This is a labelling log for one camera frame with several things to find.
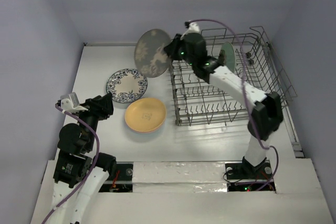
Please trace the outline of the yellow plate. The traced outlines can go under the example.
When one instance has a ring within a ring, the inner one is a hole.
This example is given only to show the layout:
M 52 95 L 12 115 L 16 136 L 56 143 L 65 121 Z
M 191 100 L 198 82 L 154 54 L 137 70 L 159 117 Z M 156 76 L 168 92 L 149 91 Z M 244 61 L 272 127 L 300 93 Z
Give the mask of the yellow plate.
M 131 103 L 125 111 L 125 123 L 138 133 L 158 130 L 166 119 L 166 106 L 157 98 L 142 98 Z

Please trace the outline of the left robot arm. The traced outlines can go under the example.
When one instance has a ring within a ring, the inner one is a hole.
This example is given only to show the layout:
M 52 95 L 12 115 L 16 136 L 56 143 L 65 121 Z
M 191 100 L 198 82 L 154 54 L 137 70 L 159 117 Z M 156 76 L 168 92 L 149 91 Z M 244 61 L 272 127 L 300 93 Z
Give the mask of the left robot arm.
M 62 95 L 55 108 L 75 120 L 59 132 L 50 212 L 43 223 L 82 223 L 93 197 L 115 176 L 116 158 L 99 152 L 99 121 L 113 114 L 112 94 L 80 103 L 76 93 Z

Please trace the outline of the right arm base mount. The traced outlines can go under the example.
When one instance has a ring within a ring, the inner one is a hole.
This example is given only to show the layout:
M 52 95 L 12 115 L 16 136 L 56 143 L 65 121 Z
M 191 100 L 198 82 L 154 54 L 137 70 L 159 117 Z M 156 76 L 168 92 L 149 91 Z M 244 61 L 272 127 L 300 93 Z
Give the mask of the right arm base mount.
M 250 166 L 245 160 L 225 163 L 223 180 L 228 192 L 276 192 L 272 168 L 267 159 L 257 167 Z

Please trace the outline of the dark olive plate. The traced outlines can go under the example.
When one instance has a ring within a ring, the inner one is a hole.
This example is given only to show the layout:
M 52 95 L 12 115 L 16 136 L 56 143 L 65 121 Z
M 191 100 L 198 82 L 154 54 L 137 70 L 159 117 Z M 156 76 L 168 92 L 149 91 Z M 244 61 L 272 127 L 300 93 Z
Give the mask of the dark olive plate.
M 134 63 L 142 75 L 156 78 L 166 72 L 169 58 L 164 47 L 171 42 L 168 33 L 161 29 L 151 29 L 138 40 L 134 50 Z

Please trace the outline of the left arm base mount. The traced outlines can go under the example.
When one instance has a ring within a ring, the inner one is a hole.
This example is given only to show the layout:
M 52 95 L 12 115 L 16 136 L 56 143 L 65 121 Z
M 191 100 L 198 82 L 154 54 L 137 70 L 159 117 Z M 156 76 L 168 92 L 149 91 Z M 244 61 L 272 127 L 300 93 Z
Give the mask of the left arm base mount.
M 109 177 L 99 189 L 100 193 L 133 192 L 133 163 L 118 162 L 116 172 Z

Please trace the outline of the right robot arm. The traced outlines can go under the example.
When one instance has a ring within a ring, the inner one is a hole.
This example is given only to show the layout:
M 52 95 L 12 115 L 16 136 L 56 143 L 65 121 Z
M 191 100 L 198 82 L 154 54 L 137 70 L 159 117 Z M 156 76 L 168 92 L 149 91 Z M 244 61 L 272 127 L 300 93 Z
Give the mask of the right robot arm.
M 258 175 L 269 149 L 266 142 L 284 119 L 279 94 L 266 93 L 235 75 L 226 64 L 226 52 L 217 58 L 209 56 L 205 39 L 199 33 L 176 34 L 164 52 L 171 60 L 185 61 L 198 78 L 245 106 L 249 114 L 250 141 L 241 171 L 248 178 Z

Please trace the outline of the teal patterned plate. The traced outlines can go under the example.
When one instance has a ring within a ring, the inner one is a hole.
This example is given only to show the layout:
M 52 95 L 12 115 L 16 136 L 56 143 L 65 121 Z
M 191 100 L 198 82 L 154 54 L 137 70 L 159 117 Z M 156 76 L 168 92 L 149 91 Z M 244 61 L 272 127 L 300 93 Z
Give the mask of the teal patterned plate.
M 112 74 L 106 83 L 106 93 L 119 103 L 132 103 L 140 99 L 148 88 L 148 80 L 137 69 L 121 69 Z

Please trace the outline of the green plate dark motif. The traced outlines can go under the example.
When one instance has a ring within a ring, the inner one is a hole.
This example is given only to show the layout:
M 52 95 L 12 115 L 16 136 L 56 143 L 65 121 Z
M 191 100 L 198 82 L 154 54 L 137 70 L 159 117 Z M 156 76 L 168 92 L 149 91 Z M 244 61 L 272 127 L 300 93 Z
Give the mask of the green plate dark motif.
M 224 65 L 234 73 L 236 68 L 236 57 L 234 47 L 230 42 L 222 44 L 219 56 L 224 58 Z

